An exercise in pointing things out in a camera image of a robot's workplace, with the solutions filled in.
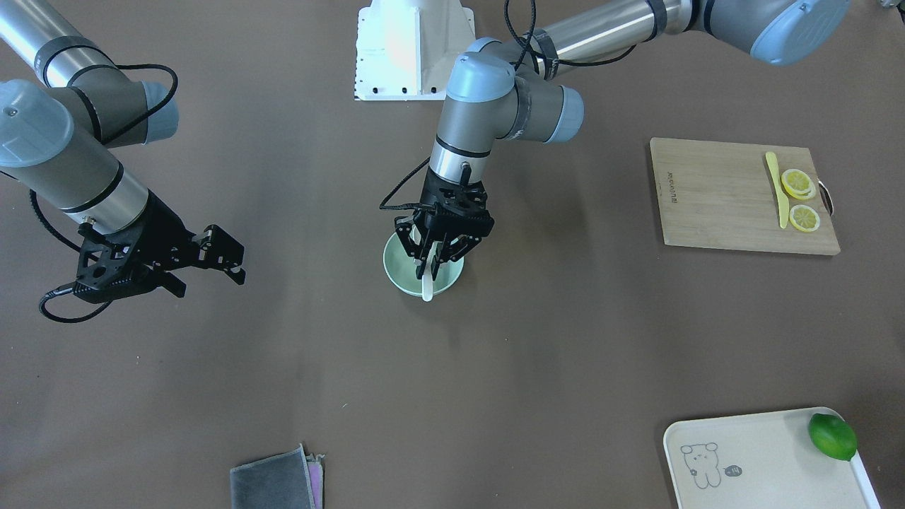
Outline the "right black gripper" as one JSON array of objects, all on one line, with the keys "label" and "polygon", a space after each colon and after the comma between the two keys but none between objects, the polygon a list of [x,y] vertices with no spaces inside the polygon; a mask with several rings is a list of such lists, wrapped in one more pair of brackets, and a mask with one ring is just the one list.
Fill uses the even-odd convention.
[{"label": "right black gripper", "polygon": [[138,296],[163,287],[178,298],[185,296],[184,281],[172,271],[190,267],[216,270],[242,286],[246,271],[240,267],[245,246],[218,225],[199,235],[188,231],[181,219],[153,192],[138,218],[113,234],[100,234],[99,221],[82,223],[74,294],[84,302],[101,304]]}]

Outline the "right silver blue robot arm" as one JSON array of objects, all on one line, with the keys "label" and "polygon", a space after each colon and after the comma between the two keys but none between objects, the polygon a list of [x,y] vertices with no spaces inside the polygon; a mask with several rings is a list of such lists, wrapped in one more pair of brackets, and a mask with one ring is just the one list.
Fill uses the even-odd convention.
[{"label": "right silver blue robot arm", "polygon": [[2,171],[78,225],[74,281],[46,294],[106,306],[165,288],[175,270],[222,271],[245,282],[245,248],[220,226],[187,230],[111,148],[167,139],[179,115],[170,86],[134,81],[45,1],[4,1],[2,39],[41,80],[2,83]]}]

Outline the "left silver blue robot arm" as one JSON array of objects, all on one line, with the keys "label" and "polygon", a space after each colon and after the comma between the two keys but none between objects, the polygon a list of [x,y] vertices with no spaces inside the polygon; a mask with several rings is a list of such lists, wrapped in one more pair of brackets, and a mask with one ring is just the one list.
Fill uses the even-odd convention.
[{"label": "left silver blue robot arm", "polygon": [[613,64],[638,45],[699,31],[775,66],[801,61],[840,25],[847,1],[609,1],[510,42],[473,42],[458,55],[421,197],[395,232],[414,277],[434,279],[494,227],[484,171],[495,141],[562,143],[578,133],[584,101],[553,84],[572,69]]}]

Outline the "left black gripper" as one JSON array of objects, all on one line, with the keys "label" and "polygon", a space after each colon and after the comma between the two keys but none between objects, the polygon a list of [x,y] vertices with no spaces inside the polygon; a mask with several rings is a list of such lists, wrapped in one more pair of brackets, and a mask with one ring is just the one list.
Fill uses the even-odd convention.
[{"label": "left black gripper", "polygon": [[463,186],[428,171],[421,190],[421,227],[414,226],[416,278],[437,279],[449,263],[448,246],[460,238],[485,238],[494,228],[481,181]]}]

